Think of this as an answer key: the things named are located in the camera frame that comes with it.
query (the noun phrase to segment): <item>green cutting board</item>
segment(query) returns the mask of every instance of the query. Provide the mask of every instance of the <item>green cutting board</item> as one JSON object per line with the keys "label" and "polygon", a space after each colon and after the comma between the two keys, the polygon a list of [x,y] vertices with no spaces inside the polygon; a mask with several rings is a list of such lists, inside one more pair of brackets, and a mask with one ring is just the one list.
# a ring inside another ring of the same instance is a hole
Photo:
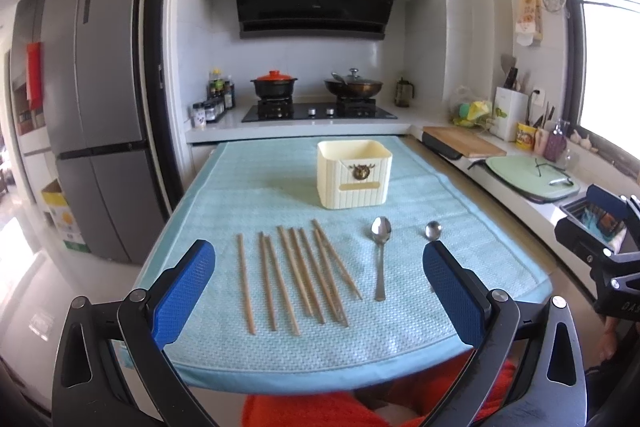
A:
{"label": "green cutting board", "polygon": [[[540,165],[540,172],[536,167],[536,160]],[[488,158],[486,165],[498,178],[514,188],[546,201],[561,200],[580,191],[580,185],[573,179],[574,185],[549,185],[550,181],[562,178],[564,174],[549,166],[544,158],[520,155],[496,156]]]}

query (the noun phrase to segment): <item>range hood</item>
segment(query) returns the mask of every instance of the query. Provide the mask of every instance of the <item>range hood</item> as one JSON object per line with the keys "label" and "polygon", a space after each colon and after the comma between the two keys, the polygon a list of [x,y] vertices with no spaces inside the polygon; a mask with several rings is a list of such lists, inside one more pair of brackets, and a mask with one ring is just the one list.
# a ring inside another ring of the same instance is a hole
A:
{"label": "range hood", "polygon": [[236,0],[240,37],[385,37],[395,0]]}

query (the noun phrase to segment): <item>silver refrigerator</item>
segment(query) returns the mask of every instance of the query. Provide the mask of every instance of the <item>silver refrigerator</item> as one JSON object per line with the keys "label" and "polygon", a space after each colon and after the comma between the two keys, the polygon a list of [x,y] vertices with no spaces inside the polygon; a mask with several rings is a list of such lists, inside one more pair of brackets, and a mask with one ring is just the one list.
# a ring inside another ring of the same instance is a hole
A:
{"label": "silver refrigerator", "polygon": [[45,0],[44,115],[92,253],[142,264],[167,218],[143,118],[139,0]]}

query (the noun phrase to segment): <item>person's hand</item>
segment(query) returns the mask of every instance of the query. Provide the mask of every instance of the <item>person's hand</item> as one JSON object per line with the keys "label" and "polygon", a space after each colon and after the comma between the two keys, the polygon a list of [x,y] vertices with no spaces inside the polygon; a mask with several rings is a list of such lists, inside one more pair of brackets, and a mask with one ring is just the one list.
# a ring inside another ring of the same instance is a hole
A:
{"label": "person's hand", "polygon": [[[605,320],[604,333],[598,343],[600,363],[605,360],[611,360],[618,350],[618,336],[616,334],[616,328],[619,323],[620,319],[613,317],[607,317]],[[636,323],[636,330],[638,330],[638,333],[640,334],[640,323]]]}

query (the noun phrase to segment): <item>spoon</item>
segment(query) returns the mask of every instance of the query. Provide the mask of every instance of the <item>spoon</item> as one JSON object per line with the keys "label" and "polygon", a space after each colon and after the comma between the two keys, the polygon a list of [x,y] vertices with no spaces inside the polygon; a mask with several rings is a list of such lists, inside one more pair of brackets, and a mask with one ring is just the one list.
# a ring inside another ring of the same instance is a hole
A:
{"label": "spoon", "polygon": [[424,228],[424,235],[427,236],[429,241],[437,241],[442,233],[442,225],[437,221],[430,221]]}
{"label": "spoon", "polygon": [[345,86],[349,85],[347,81],[343,77],[341,77],[338,73],[332,72],[331,76],[334,77],[335,80],[338,80],[339,82],[343,83]]}
{"label": "spoon", "polygon": [[385,243],[391,237],[391,223],[386,217],[377,217],[371,225],[373,240],[380,245],[380,261],[378,261],[378,277],[376,279],[376,301],[386,299],[385,295]]}

